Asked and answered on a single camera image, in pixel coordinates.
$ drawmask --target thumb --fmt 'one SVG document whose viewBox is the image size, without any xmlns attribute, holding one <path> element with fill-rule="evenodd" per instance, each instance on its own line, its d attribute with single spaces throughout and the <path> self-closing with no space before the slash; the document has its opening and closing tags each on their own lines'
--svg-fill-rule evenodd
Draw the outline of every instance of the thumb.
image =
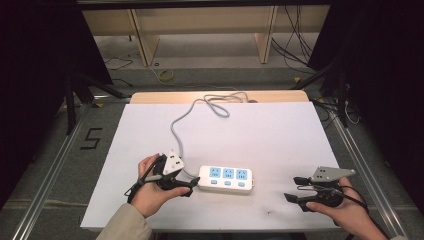
<svg viewBox="0 0 424 240">
<path fill-rule="evenodd" d="M 324 204 L 316 203 L 316 202 L 307 202 L 306 203 L 306 206 L 309 209 L 311 209 L 312 211 L 325 214 L 325 215 L 327 215 L 327 216 L 329 216 L 331 218 L 333 217 L 333 212 L 334 212 L 333 210 L 334 209 L 331 208 L 331 207 L 327 207 Z"/>
<path fill-rule="evenodd" d="M 181 195 L 184 195 L 190 191 L 190 188 L 188 187 L 177 187 L 173 188 L 171 190 L 163 191 L 163 197 L 165 201 L 168 201 L 169 199 L 179 197 Z"/>
</svg>

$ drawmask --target person's left hand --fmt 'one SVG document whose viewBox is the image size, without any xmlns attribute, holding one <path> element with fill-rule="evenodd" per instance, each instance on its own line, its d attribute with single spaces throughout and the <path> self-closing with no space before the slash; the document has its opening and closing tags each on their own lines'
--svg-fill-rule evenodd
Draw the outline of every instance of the person's left hand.
<svg viewBox="0 0 424 240">
<path fill-rule="evenodd" d="M 138 164 L 138 178 L 141 178 L 149 166 L 159 157 L 159 154 L 145 158 Z M 149 182 L 142 186 L 135 194 L 131 204 L 145 217 L 155 214 L 159 208 L 169 199 L 181 196 L 190 191 L 187 187 L 178 187 L 164 191 L 156 183 Z"/>
</svg>

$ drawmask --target white table surface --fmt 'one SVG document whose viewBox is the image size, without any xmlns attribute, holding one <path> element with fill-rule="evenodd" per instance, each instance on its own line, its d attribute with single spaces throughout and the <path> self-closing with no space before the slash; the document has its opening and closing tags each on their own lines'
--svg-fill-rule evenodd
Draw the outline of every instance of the white table surface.
<svg viewBox="0 0 424 240">
<path fill-rule="evenodd" d="M 303 213 L 284 193 L 299 196 L 293 177 L 310 177 L 318 166 L 338 167 L 314 106 L 309 102 L 220 104 L 231 116 L 219 118 L 197 104 L 175 124 L 189 172 L 202 165 L 249 168 L 249 195 L 194 189 L 191 197 L 165 203 L 147 219 L 155 231 L 296 232 L 337 228 L 318 213 Z M 137 164 L 155 153 L 179 151 L 171 122 L 190 104 L 130 104 L 125 107 L 81 227 L 101 230 L 125 203 L 137 179 Z M 177 177 L 189 180 L 183 173 Z"/>
</svg>

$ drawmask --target gray floor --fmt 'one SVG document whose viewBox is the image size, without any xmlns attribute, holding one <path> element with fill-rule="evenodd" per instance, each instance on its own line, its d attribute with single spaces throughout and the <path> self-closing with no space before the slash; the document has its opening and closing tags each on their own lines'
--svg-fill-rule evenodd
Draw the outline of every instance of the gray floor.
<svg viewBox="0 0 424 240">
<path fill-rule="evenodd" d="M 279 41 L 287 39 L 285 35 L 275 36 Z M 316 35 L 310 34 L 311 45 Z M 138 91 L 187 91 L 187 90 L 215 90 L 210 86 L 184 88 L 165 86 L 159 83 L 152 70 L 141 66 L 134 42 L 128 37 L 98 38 L 98 45 L 105 59 L 126 56 L 133 63 L 121 70 L 110 70 L 112 78 L 125 80 L 133 86 L 115 80 L 114 88 L 132 94 Z M 291 50 L 301 56 L 297 46 Z M 294 78 L 305 79 L 306 73 L 299 73 L 287 68 L 284 59 L 276 52 L 271 52 L 268 64 L 260 64 L 253 37 L 250 35 L 195 35 L 195 36 L 164 36 L 154 59 L 154 70 L 173 70 L 175 78 L 172 84 L 235 87 L 240 90 L 288 89 L 294 86 Z M 125 64 L 123 61 L 109 62 L 110 68 Z M 291 66 L 301 70 L 295 62 Z M 310 97 L 319 97 L 320 82 L 305 90 Z M 95 95 L 106 95 L 93 88 Z M 89 232 L 79 227 L 85 209 L 95 187 L 113 135 L 118 126 L 120 116 L 126 104 L 114 98 L 97 100 L 84 122 L 82 122 L 76 140 L 58 175 L 51 192 L 48 195 L 41 214 L 39 215 L 29 239 L 94 239 L 98 233 Z M 324 119 L 326 112 L 317 108 L 317 113 Z M 331 118 L 322 123 L 334 151 L 336 159 L 342 168 L 355 168 L 352 158 L 340 137 Z M 32 163 L 20 183 L 16 187 L 9 202 L 0 212 L 0 239 L 11 239 L 16 227 L 22 219 L 31 200 L 37 194 L 45 176 L 48 174 L 52 162 L 56 158 L 66 133 L 66 109 L 58 111 L 54 125 L 47 134 L 36 161 Z M 90 128 L 101 128 L 93 131 L 91 136 L 100 138 L 96 149 L 83 150 L 82 147 L 93 146 L 93 142 L 85 141 Z M 402 226 L 406 229 L 410 239 L 424 239 L 424 218 L 409 199 L 401 184 L 397 181 L 392 170 L 384 164 L 384 156 L 379 151 L 373 136 L 366 124 L 349 124 L 352 133 L 373 174 L 378 178 L 391 205 L 396 210 Z M 370 205 L 371 214 L 384 226 L 383 219 L 376 209 L 368 190 L 357 175 L 351 178 L 354 186 L 363 193 Z M 307 232 L 308 239 L 344 239 L 346 233 L 342 230 L 334 232 Z M 265 235 L 255 235 L 250 239 L 271 238 Z"/>
</svg>

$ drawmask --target power strip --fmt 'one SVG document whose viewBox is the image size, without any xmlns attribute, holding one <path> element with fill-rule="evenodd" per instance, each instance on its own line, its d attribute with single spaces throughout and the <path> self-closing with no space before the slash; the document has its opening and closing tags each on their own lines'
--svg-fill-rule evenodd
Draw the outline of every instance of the power strip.
<svg viewBox="0 0 424 240">
<path fill-rule="evenodd" d="M 252 170 L 246 168 L 201 166 L 199 188 L 229 193 L 250 193 L 253 188 Z"/>
</svg>

